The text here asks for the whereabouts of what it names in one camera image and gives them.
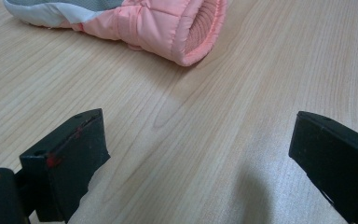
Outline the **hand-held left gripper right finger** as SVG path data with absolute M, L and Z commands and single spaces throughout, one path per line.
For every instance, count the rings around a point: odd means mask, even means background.
M 289 157 L 347 222 L 358 224 L 357 132 L 325 116 L 300 111 Z

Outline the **pink padded winter glove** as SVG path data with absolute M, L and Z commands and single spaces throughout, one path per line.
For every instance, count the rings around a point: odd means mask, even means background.
M 226 16 L 227 0 L 3 0 L 26 23 L 66 28 L 122 40 L 190 66 L 212 49 Z

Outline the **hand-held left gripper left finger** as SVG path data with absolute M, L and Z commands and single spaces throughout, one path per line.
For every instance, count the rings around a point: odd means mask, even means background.
M 68 222 L 94 173 L 110 159 L 103 111 L 72 116 L 20 155 L 19 184 L 27 214 Z

